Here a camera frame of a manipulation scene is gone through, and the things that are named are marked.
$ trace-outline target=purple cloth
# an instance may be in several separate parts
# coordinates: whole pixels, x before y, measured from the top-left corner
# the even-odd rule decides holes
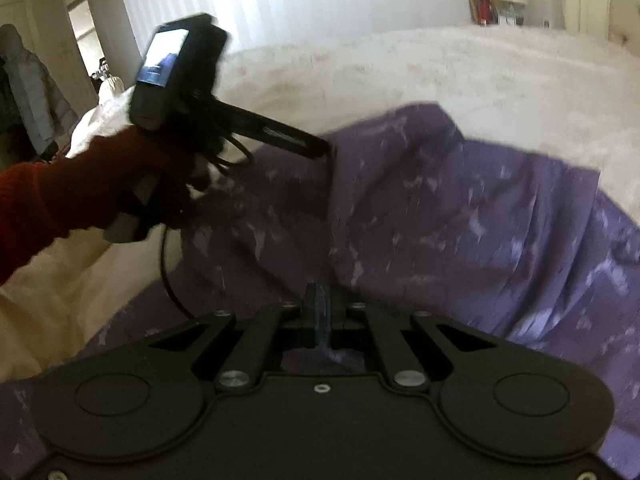
[[[616,399],[603,458],[626,478],[638,475],[640,231],[598,190],[598,174],[465,140],[437,105],[327,139],[331,161],[266,147],[201,200],[171,276],[183,303],[196,315],[227,308],[247,317],[300,297],[308,282],[340,283],[398,312],[429,308],[571,360]],[[153,284],[84,354],[182,321]],[[348,352],[299,352],[287,362],[360,366]],[[29,391],[30,381],[0,388],[8,421],[0,466],[12,476],[44,453]]]

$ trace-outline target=wrist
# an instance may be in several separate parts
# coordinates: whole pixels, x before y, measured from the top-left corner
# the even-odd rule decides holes
[[[83,153],[43,165],[36,173],[42,202],[60,230],[106,227],[116,216],[116,199],[105,184],[106,171]]]

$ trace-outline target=white sheet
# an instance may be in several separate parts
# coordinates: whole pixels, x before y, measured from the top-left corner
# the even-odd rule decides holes
[[[413,30],[235,54],[219,81],[221,100],[314,134],[439,101],[467,137],[599,168],[640,220],[640,59],[612,44],[536,28]],[[126,124],[126,96],[118,106],[87,136]],[[0,288],[0,378],[75,354],[156,279],[157,254],[157,232],[128,246],[97,230],[57,240]]]

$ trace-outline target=hand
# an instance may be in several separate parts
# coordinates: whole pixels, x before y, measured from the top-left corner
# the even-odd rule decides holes
[[[194,178],[194,154],[176,142],[130,126],[113,137],[95,137],[89,149],[57,160],[41,171],[40,189],[54,218],[68,229],[106,228],[118,214],[124,193],[148,174],[170,182],[159,221],[175,226],[190,202],[186,183],[205,189],[208,173]]]

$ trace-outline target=black cable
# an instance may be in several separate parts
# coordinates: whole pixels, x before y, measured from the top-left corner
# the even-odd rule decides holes
[[[171,288],[171,283],[169,283],[169,278],[166,275],[164,253],[166,252],[166,239],[168,232],[169,228],[166,225],[162,226],[162,239],[160,240],[160,279],[162,280],[162,285],[164,285],[164,291],[174,306],[188,319],[195,319],[195,316],[185,308],[182,302],[178,299],[178,296],[175,295],[174,290]]]
[[[254,154],[250,152],[249,149],[242,142],[236,139],[232,134],[223,135],[222,137],[226,140],[226,142],[234,145],[238,150],[240,150],[245,158],[242,160],[238,160],[237,162],[230,162],[228,160],[225,160],[224,158],[217,156],[216,163],[228,169],[234,166],[247,166],[251,163],[252,160],[254,160]]]
[[[223,176],[227,176],[229,174],[228,172],[228,168],[226,168],[225,166],[222,166],[218,161],[216,161],[215,159],[211,161],[211,163],[213,164],[213,167],[216,168],[221,175]]]

